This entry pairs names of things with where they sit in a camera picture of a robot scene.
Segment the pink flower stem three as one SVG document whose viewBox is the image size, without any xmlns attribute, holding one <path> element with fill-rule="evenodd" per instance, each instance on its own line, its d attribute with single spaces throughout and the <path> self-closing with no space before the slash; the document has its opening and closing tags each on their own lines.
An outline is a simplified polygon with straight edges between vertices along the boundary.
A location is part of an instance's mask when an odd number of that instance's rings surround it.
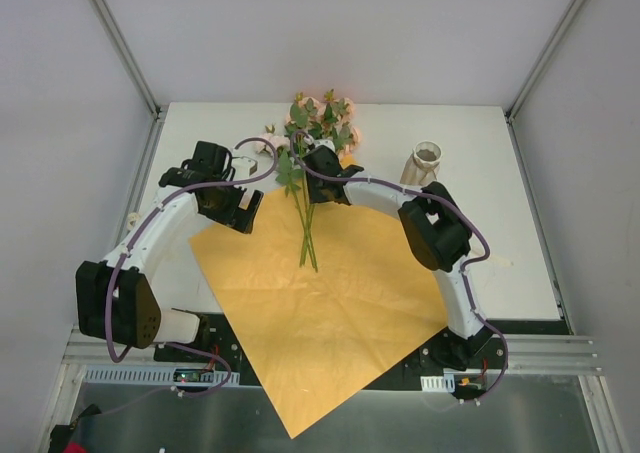
<svg viewBox="0 0 640 453">
<path fill-rule="evenodd" d="M 314 206 L 309 198 L 306 174 L 293 159 L 289 136 L 277 134 L 276 127 L 272 124 L 265 127 L 265 132 L 261 137 L 275 147 L 277 153 L 276 182 L 284 187 L 286 196 L 293 197 L 301 222 L 303 239 L 299 265 L 304 266 L 310 262 L 313 270 L 318 272 L 318 262 L 311 232 Z"/>
</svg>

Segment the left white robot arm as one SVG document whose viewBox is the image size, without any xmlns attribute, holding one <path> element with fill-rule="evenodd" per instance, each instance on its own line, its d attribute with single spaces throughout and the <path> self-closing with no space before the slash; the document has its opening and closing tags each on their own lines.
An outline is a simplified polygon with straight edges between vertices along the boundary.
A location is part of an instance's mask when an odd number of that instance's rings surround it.
<svg viewBox="0 0 640 453">
<path fill-rule="evenodd" d="M 175 342 L 188 361 L 204 360 L 211 338 L 202 316 L 156 298 L 152 278 L 179 230 L 202 217 L 249 234 L 263 194 L 247 191 L 255 160 L 199 141 L 191 158 L 166 170 L 147 212 L 109 254 L 76 271 L 78 326 L 82 334 L 128 348 Z"/>
</svg>

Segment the pink flower stem one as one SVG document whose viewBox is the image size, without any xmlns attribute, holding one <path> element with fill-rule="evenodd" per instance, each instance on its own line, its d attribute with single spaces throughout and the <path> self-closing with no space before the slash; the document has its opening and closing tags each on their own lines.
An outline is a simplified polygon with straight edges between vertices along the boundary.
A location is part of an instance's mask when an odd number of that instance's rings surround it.
<svg viewBox="0 0 640 453">
<path fill-rule="evenodd" d="M 337 98 L 331 89 L 321 100 L 299 93 L 296 102 L 307 114 L 305 129 L 314 139 L 329 140 L 340 158 L 353 153 L 361 142 L 361 135 L 353 125 L 355 104 L 351 99 Z M 306 177 L 303 177 L 303 198 L 304 239 L 300 264 L 304 265 L 309 260 L 313 270 L 318 272 L 311 231 L 315 206 L 311 204 Z"/>
</svg>

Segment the pink flower stem two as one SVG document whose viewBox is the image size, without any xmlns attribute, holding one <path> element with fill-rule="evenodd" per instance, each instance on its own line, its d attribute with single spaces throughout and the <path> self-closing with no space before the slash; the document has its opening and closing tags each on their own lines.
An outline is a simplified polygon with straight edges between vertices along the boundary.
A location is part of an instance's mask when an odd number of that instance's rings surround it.
<svg viewBox="0 0 640 453">
<path fill-rule="evenodd" d="M 297 93 L 289 108 L 289 119 L 285 121 L 285 138 L 289 145 L 282 151 L 281 173 L 285 194 L 291 195 L 302 227 L 299 265 L 309 264 L 318 271 L 318 261 L 311 232 L 314 206 L 308 195 L 307 177 L 298 163 L 310 149 L 308 137 L 312 122 L 318 113 L 318 102 L 302 93 Z"/>
</svg>

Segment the cream printed ribbon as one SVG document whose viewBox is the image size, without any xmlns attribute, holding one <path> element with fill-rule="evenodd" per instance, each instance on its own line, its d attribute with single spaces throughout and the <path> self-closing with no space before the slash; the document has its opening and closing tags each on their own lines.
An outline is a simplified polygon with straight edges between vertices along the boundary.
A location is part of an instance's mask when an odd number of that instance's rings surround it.
<svg viewBox="0 0 640 453">
<path fill-rule="evenodd" d="M 132 231 L 138 222 L 141 221 L 141 215 L 138 212 L 131 212 L 126 217 L 126 230 Z M 471 256 L 478 258 L 481 255 L 480 243 L 476 240 L 472 241 Z M 514 266 L 514 262 L 506 257 L 492 253 L 488 259 L 489 262 L 502 268 L 509 268 Z"/>
</svg>

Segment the pink flower stem four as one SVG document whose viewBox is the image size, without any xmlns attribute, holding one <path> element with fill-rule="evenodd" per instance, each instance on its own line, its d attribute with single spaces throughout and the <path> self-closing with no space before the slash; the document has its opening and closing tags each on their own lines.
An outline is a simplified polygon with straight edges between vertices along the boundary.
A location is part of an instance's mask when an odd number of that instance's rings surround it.
<svg viewBox="0 0 640 453">
<path fill-rule="evenodd" d="M 348 97 L 338 98 L 333 89 L 324 95 L 319 116 L 322 137 L 337 140 L 340 147 L 353 144 L 355 104 Z"/>
</svg>

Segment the orange wrapping paper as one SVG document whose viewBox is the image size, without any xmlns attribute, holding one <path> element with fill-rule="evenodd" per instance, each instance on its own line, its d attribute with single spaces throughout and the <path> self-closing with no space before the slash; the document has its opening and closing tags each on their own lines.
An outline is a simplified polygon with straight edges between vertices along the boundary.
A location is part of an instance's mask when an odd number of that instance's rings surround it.
<svg viewBox="0 0 640 453">
<path fill-rule="evenodd" d="M 191 237 L 199 268 L 240 345 L 329 333 L 416 350 L 447 322 L 433 274 L 418 263 L 399 220 L 360 206 L 319 205 L 312 236 L 318 272 L 300 266 L 302 227 L 293 199 L 267 193 L 251 234 L 219 224 Z M 359 392 L 332 380 L 262 386 L 290 437 Z"/>
</svg>

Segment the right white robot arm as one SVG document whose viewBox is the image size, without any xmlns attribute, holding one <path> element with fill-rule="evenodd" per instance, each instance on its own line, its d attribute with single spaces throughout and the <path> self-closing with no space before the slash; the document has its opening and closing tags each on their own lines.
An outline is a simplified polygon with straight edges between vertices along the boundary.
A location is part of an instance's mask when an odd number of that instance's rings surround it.
<svg viewBox="0 0 640 453">
<path fill-rule="evenodd" d="M 411 253 L 433 273 L 446 307 L 447 327 L 429 348 L 432 360 L 457 371 L 481 361 L 494 334 L 468 272 L 474 262 L 470 240 L 481 234 L 446 187 L 434 181 L 419 189 L 376 178 L 358 165 L 344 168 L 326 146 L 294 160 L 305 171 L 312 203 L 367 207 L 400 221 Z"/>
</svg>

